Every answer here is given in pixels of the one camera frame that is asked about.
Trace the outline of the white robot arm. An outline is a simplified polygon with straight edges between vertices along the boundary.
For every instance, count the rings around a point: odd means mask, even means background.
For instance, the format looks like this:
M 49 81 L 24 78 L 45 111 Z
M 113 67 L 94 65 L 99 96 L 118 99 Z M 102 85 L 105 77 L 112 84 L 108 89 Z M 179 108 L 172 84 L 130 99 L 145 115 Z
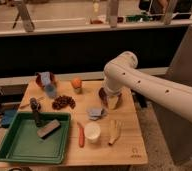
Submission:
M 105 93 L 111 97 L 126 86 L 192 123 L 192 87 L 145 74 L 136 69 L 137 56 L 125 51 L 104 67 Z

